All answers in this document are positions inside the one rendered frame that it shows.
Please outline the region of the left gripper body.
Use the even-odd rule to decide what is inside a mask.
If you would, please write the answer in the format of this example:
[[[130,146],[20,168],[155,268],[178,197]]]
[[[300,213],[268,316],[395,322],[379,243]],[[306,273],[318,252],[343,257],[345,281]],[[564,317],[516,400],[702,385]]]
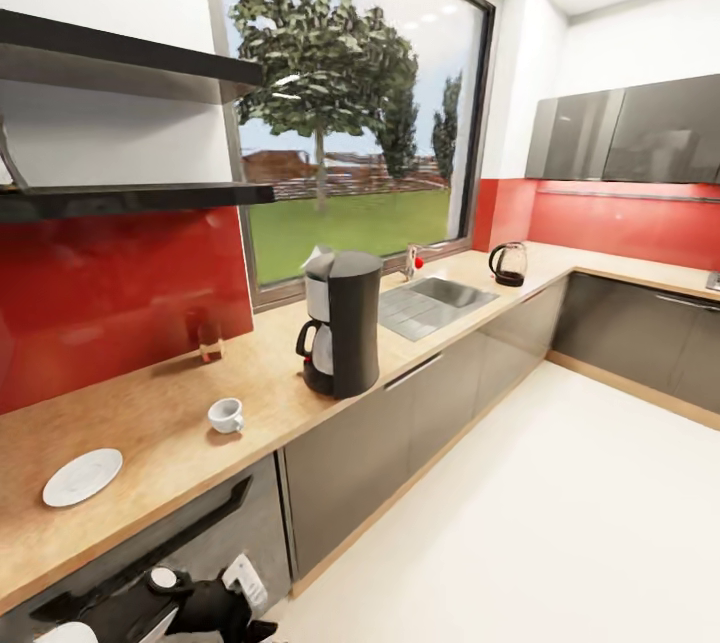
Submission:
[[[221,577],[228,568],[221,569],[215,581],[204,581],[207,604],[199,625],[191,632],[221,631],[224,643],[240,643],[252,620],[252,609],[243,590],[239,595],[226,589]]]

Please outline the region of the electric kettle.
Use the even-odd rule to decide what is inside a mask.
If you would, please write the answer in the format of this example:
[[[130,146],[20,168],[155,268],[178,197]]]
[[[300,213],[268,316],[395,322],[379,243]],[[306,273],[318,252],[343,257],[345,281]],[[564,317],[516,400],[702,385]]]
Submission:
[[[493,278],[503,286],[523,286],[527,269],[527,246],[523,242],[509,242],[489,253],[489,268]]]

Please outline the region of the paper coffee filter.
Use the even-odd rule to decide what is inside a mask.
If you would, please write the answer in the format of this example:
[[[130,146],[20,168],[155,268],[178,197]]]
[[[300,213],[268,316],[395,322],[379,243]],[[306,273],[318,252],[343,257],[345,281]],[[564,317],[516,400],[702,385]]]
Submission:
[[[319,245],[315,248],[309,261],[303,264],[303,268],[314,275],[320,276],[324,281],[328,281],[328,275],[332,270],[334,261],[333,249],[330,246]]]

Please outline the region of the bottle of coffee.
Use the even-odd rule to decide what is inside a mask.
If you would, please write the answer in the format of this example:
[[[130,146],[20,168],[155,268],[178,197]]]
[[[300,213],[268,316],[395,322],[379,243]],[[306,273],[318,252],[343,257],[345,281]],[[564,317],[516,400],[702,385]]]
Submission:
[[[0,115],[0,194],[16,194],[24,191],[30,191],[30,186],[9,154],[4,116]]]

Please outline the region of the coffee cup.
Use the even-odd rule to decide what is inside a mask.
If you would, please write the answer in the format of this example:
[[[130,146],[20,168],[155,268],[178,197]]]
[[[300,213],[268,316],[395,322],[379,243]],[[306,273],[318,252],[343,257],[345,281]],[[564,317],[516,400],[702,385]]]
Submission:
[[[235,398],[221,400],[209,410],[211,424],[222,434],[230,434],[233,430],[240,432],[244,428],[242,404]]]

